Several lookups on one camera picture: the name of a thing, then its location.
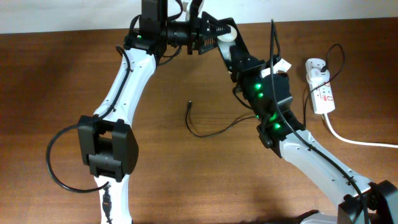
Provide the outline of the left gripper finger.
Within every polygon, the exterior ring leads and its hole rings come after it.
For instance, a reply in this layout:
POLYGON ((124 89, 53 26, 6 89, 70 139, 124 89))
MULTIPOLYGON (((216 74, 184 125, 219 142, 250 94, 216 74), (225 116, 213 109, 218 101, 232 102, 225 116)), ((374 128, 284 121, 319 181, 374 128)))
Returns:
POLYGON ((231 18, 218 20, 207 12, 203 12, 201 34, 204 37, 236 37, 236 29, 231 25, 231 18))
POLYGON ((198 54, 203 55, 214 48, 217 48, 217 41, 215 39, 206 39, 200 44, 198 54))

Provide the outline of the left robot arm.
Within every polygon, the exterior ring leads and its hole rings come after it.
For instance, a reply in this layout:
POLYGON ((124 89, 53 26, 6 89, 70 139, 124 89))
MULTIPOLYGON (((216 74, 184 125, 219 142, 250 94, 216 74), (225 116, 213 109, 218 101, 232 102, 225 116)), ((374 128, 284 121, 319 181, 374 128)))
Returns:
POLYGON ((132 223, 129 178, 139 155, 132 131, 134 113, 149 78, 168 46, 186 46, 203 54, 232 42, 232 23, 201 12, 202 1, 189 1, 185 21, 168 15, 167 1, 143 0, 141 14, 131 21, 122 47, 118 74, 93 116, 81 116, 78 138, 84 165, 98 186, 102 223, 132 223))

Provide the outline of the black smartphone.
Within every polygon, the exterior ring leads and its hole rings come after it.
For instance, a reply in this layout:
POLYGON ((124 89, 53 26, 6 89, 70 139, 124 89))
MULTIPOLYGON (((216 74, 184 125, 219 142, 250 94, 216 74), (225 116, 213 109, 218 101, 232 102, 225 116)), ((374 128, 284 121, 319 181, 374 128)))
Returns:
POLYGON ((249 52, 238 29, 231 24, 227 26, 230 31, 217 37, 217 46, 227 70, 238 76, 243 71, 249 52))

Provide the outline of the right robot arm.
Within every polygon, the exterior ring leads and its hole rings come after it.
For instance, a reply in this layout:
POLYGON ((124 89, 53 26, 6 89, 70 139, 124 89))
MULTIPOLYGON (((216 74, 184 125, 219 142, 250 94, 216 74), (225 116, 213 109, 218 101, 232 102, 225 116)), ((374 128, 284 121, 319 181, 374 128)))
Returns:
POLYGON ((237 46, 226 59, 232 80, 259 120, 263 145, 301 170, 337 207, 335 216, 311 210, 298 223, 397 223, 397 187, 384 180, 375 183, 355 172, 326 150, 290 109, 289 78, 273 62, 251 56, 237 46))

